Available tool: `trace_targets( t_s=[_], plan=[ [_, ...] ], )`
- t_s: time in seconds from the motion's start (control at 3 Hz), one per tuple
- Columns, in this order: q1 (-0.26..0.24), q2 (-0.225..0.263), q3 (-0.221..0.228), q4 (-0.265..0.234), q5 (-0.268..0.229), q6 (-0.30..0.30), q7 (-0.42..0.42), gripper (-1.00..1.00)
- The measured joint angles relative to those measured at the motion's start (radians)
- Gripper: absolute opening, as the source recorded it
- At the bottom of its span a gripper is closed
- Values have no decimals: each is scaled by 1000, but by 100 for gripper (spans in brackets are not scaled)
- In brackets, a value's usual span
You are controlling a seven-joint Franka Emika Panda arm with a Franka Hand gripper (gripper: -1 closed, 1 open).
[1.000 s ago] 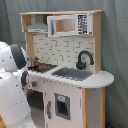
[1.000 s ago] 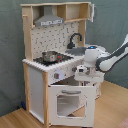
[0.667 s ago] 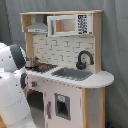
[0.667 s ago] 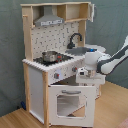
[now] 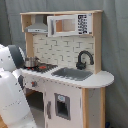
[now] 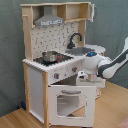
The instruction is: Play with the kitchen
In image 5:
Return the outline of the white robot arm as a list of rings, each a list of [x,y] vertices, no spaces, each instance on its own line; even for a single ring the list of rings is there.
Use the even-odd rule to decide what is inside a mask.
[[[37,128],[16,72],[24,61],[20,47],[0,44],[0,116],[8,128]]]

